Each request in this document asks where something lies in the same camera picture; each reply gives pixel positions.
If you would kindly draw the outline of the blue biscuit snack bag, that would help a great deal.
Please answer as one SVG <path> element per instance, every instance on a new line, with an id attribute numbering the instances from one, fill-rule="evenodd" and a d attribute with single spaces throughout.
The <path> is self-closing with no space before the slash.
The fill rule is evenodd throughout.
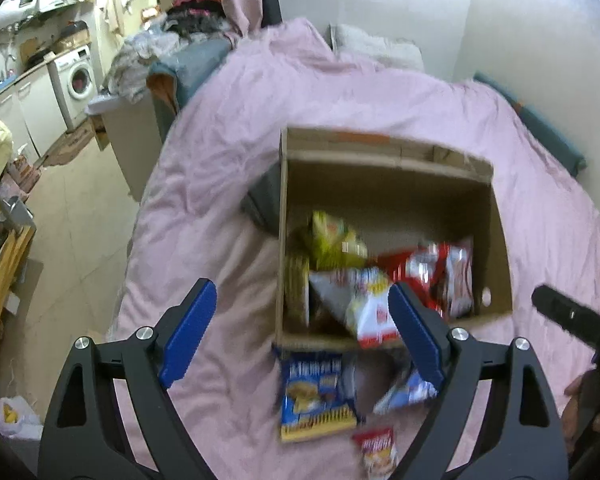
<path id="1" fill-rule="evenodd" d="M 279 437 L 283 443 L 314 440 L 358 426 L 360 416 L 342 353 L 279 350 L 277 357 L 282 378 Z"/>

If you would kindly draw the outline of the white kitchen cabinets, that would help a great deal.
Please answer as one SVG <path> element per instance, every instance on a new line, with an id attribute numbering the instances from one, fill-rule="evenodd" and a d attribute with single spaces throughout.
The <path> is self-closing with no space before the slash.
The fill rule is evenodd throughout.
<path id="1" fill-rule="evenodd" d="M 30 164 L 43 158 L 67 131 L 46 65 L 0 93 L 0 121 L 12 133 L 16 153 Z"/>

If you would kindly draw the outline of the yellow chips bag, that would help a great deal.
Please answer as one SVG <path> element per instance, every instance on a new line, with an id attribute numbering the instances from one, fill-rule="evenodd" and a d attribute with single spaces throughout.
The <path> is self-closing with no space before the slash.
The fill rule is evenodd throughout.
<path id="1" fill-rule="evenodd" d="M 301 230 L 301 239 L 311 270 L 323 272 L 366 266 L 367 246 L 343 218 L 314 210 Z"/>

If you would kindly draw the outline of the beige waffle snack pack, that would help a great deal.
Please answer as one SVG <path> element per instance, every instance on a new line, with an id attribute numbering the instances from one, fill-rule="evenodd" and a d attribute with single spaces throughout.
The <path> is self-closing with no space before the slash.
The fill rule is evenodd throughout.
<path id="1" fill-rule="evenodd" d="M 284 301 L 286 320 L 298 330 L 310 326 L 310 259 L 305 254 L 290 254 L 285 257 Z"/>

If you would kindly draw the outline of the blue white snack bag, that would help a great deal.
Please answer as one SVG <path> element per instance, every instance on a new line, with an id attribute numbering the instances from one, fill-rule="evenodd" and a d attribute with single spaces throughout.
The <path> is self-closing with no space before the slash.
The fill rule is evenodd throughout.
<path id="1" fill-rule="evenodd" d="M 389 390 L 376 402 L 373 407 L 375 415 L 385 415 L 400 408 L 421 404 L 434 399 L 438 392 L 436 387 L 427 382 L 415 367 L 402 370 L 396 376 Z"/>

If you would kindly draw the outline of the white washing machine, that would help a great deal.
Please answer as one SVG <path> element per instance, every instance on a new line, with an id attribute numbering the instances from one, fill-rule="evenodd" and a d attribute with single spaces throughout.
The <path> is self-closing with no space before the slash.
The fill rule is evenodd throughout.
<path id="1" fill-rule="evenodd" d="M 48 70 L 67 130 L 76 130 L 86 119 L 88 102 L 97 94 L 90 47 L 56 56 L 48 64 Z"/>

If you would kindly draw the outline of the red snack bag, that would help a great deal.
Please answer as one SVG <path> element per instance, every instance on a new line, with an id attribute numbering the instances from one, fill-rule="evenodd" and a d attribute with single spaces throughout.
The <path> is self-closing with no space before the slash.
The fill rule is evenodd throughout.
<path id="1" fill-rule="evenodd" d="M 467 237 L 457 243 L 430 242 L 377 256 L 374 263 L 393 282 L 405 282 L 422 304 L 446 320 L 474 310 L 472 256 Z"/>

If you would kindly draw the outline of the dark grey cushion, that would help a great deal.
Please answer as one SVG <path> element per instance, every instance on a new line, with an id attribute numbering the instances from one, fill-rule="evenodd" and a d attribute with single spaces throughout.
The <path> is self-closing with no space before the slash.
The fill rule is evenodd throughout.
<path id="1" fill-rule="evenodd" d="M 276 162 L 248 188 L 240 201 L 240 210 L 257 228 L 278 237 L 279 208 L 280 162 Z"/>

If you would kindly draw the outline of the red white rice cake pack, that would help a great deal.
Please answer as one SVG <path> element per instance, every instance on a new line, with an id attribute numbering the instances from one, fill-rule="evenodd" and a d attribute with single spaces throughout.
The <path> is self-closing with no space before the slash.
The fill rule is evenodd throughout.
<path id="1" fill-rule="evenodd" d="M 386 480 L 398 466 L 398 452 L 394 443 L 394 432 L 391 427 L 367 430 L 355 434 L 353 442 L 362 454 L 362 464 L 366 478 L 370 480 Z"/>

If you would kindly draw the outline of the brown floor mat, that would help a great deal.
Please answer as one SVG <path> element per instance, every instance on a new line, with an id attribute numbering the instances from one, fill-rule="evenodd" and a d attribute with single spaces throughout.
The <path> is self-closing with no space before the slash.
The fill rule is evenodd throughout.
<path id="1" fill-rule="evenodd" d="M 95 131 L 89 119 L 82 122 L 76 130 L 66 132 L 46 153 L 44 167 L 65 166 L 76 159 L 82 150 L 94 138 Z"/>

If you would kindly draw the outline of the brown cardboard box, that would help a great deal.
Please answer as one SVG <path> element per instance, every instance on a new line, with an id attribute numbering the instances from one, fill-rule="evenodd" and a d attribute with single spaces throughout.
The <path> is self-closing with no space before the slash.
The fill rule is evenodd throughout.
<path id="1" fill-rule="evenodd" d="M 367 132 L 288 127 L 280 136 L 279 255 L 314 210 L 343 218 L 371 256 L 471 237 L 468 330 L 513 313 L 493 167 L 447 146 Z"/>

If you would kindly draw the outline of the pile of clothes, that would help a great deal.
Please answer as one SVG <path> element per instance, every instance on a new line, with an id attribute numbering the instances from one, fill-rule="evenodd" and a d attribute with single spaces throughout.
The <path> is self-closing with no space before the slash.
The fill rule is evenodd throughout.
<path id="1" fill-rule="evenodd" d="M 146 93 L 152 63 L 191 44 L 228 39 L 234 32 L 221 0 L 173 0 L 149 25 L 125 38 L 102 83 L 101 94 L 136 103 Z"/>

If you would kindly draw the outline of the white side cabinet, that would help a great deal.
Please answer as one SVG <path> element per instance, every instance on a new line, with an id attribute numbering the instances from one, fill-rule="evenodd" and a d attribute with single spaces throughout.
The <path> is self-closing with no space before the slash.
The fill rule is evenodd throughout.
<path id="1" fill-rule="evenodd" d="M 162 148 L 152 97 L 145 94 L 131 103 L 122 96 L 98 94 L 85 113 L 102 118 L 126 184 L 134 200 L 140 202 Z"/>

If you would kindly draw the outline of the pink bed duvet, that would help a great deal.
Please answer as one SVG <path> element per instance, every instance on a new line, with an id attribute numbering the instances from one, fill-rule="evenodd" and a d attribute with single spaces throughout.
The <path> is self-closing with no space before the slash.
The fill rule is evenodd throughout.
<path id="1" fill-rule="evenodd" d="M 372 255 L 471 240 L 477 339 L 524 337 L 558 404 L 591 350 L 540 315 L 547 284 L 600 311 L 600 212 L 498 92 L 338 56 L 297 18 L 242 40 L 175 119 L 135 222 L 114 334 L 131 337 L 200 278 L 218 292 L 169 394 L 221 479 L 356 479 L 343 430 L 283 442 L 275 350 L 355 350 L 304 327 L 285 268 L 306 227 L 341 218 Z"/>

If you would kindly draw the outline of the white red chips bag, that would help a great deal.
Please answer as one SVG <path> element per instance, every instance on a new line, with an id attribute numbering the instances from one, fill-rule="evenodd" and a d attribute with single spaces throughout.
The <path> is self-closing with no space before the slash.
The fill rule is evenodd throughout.
<path id="1" fill-rule="evenodd" d="M 392 281 L 376 266 L 311 272 L 309 283 L 361 348 L 377 348 L 400 338 L 389 312 Z"/>

